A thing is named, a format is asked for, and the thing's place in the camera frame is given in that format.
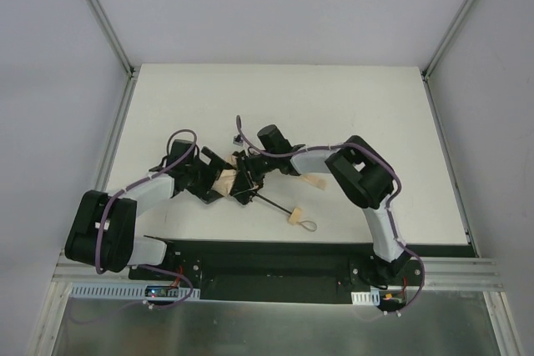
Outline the beige folding umbrella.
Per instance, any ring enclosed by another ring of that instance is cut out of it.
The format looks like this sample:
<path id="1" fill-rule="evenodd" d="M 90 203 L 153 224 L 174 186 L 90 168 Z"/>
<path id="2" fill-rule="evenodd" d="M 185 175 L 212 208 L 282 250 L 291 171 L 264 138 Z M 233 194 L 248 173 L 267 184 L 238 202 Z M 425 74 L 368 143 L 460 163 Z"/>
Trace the beige folding umbrella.
<path id="1" fill-rule="evenodd" d="M 232 153 L 227 159 L 227 163 L 229 163 L 230 168 L 222 170 L 222 172 L 219 175 L 219 178 L 215 181 L 212 189 L 214 189 L 215 191 L 221 194 L 228 194 L 227 198 L 232 198 L 231 188 L 234 184 L 234 178 L 236 175 L 237 160 L 244 153 L 259 154 L 259 153 L 247 153 L 245 151 Z M 268 159 L 270 162 L 272 162 L 272 164 L 275 165 L 275 170 L 279 170 L 282 174 L 298 177 L 299 179 L 304 180 L 305 182 L 309 183 L 312 186 L 315 186 L 316 188 L 319 188 L 321 190 L 325 189 L 326 182 L 324 179 L 317 178 L 316 176 L 309 175 L 309 174 L 305 174 L 304 176 L 299 175 L 298 173 L 295 173 L 291 168 L 289 168 L 287 164 L 283 164 L 282 159 L 277 159 L 277 158 L 268 158 Z M 252 198 L 252 201 L 250 203 L 252 203 L 257 198 L 260 201 L 267 203 L 269 206 L 274 207 L 278 209 L 279 211 L 281 211 L 282 213 L 286 214 L 288 224 L 293 225 L 293 226 L 300 226 L 306 231 L 311 232 L 311 233 L 314 233 L 317 231 L 318 225 L 316 222 L 309 220 L 309 219 L 302 218 L 303 211 L 301 208 L 295 207 L 295 208 L 289 209 L 285 206 L 282 206 L 281 204 L 259 193 L 260 189 L 264 187 L 264 181 L 262 183 L 257 183 L 257 185 L 258 185 L 257 191 L 255 192 L 255 195 Z"/>

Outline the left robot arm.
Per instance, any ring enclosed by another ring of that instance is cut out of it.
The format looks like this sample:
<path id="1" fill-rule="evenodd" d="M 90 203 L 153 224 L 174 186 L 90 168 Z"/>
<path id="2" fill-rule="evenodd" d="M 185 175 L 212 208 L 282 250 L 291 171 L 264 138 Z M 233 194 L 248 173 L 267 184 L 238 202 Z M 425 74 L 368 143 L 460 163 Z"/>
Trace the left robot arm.
<path id="1" fill-rule="evenodd" d="M 138 236 L 137 219 L 183 191 L 207 204 L 218 200 L 222 195 L 213 186 L 222 172 L 233 168 L 209 148 L 175 139 L 159 165 L 135 185 L 115 194 L 89 190 L 82 196 L 64 246 L 65 257 L 101 273 L 119 273 L 140 264 L 160 265 L 167 243 Z"/>

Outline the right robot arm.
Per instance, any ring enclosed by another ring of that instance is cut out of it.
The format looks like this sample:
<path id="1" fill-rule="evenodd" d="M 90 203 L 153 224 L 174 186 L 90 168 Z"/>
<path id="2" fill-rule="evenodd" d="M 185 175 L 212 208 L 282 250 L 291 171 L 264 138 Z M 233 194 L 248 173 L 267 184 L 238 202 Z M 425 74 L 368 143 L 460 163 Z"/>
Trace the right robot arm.
<path id="1" fill-rule="evenodd" d="M 342 144 L 307 148 L 292 145 L 278 127 L 270 124 L 257 133 L 263 145 L 257 148 L 244 136 L 236 121 L 237 143 L 247 151 L 235 152 L 236 175 L 229 196 L 246 205 L 264 186 L 264 177 L 275 170 L 290 176 L 326 173 L 332 175 L 344 195 L 362 209 L 373 240 L 373 262 L 362 268 L 362 281 L 384 289 L 397 277 L 410 255 L 404 250 L 389 206 L 401 190 L 393 168 L 361 137 L 351 136 Z"/>

